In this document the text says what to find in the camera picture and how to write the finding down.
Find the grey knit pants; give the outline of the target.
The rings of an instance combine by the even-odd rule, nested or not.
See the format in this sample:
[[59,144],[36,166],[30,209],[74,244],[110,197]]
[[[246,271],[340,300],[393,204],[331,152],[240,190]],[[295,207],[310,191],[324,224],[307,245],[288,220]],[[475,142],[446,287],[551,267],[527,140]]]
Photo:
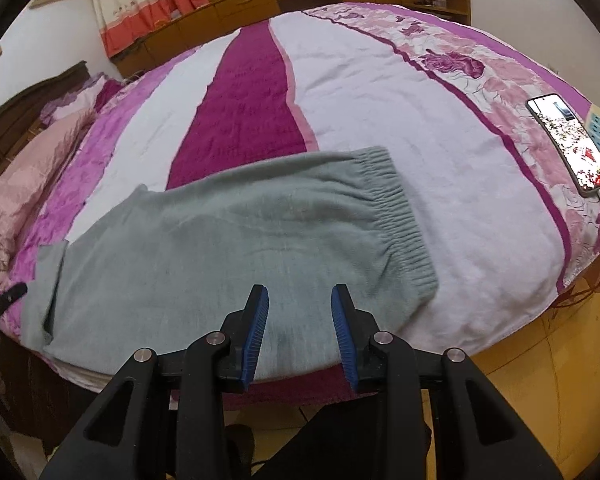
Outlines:
[[313,152],[170,191],[137,188],[74,242],[38,250],[21,343],[111,375],[139,348],[186,348],[268,290],[256,376],[339,358],[330,294],[346,285],[385,330],[434,298],[438,279],[384,148]]

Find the pink folded quilt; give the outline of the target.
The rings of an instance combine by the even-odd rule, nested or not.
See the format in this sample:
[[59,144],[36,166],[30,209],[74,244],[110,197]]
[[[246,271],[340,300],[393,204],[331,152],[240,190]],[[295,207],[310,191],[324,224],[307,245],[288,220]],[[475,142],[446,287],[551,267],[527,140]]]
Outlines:
[[53,180],[64,168],[94,110],[88,107],[56,120],[15,157],[0,177],[0,273],[9,269],[19,234]]

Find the wooden headboard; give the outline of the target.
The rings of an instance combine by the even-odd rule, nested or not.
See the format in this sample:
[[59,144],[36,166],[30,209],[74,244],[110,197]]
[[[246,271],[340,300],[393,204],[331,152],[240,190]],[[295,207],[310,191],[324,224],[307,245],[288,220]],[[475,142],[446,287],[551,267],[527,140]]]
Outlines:
[[55,77],[32,84],[0,106],[0,175],[42,130],[44,106],[81,87],[88,78],[86,62],[81,61]]

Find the purple ruffled pillow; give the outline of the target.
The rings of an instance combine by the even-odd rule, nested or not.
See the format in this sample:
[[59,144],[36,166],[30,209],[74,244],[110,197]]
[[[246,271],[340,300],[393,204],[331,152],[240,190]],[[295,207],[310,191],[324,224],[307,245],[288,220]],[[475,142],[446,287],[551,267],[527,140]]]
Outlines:
[[99,112],[122,88],[121,81],[104,73],[96,74],[78,90],[70,91],[61,98],[46,103],[38,118],[43,125],[49,126],[82,108]]

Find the purple white floral bedspread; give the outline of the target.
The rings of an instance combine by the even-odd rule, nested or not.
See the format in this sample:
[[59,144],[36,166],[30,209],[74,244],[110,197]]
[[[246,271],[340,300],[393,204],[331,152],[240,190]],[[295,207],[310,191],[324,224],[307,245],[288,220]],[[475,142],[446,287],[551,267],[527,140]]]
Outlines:
[[398,318],[416,347],[489,348],[600,260],[600,200],[574,186],[527,108],[588,99],[489,34],[400,6],[287,13],[185,51],[120,89],[35,207],[10,278],[76,242],[138,186],[257,160],[385,148],[439,277]]

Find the smartphone with lit screen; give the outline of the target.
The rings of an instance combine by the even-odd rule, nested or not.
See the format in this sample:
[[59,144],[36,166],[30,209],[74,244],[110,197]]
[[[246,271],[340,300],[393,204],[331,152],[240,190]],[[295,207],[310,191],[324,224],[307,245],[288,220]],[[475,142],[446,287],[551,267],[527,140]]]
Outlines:
[[528,99],[526,107],[552,141],[579,194],[595,195],[600,190],[600,149],[577,114],[557,93]]

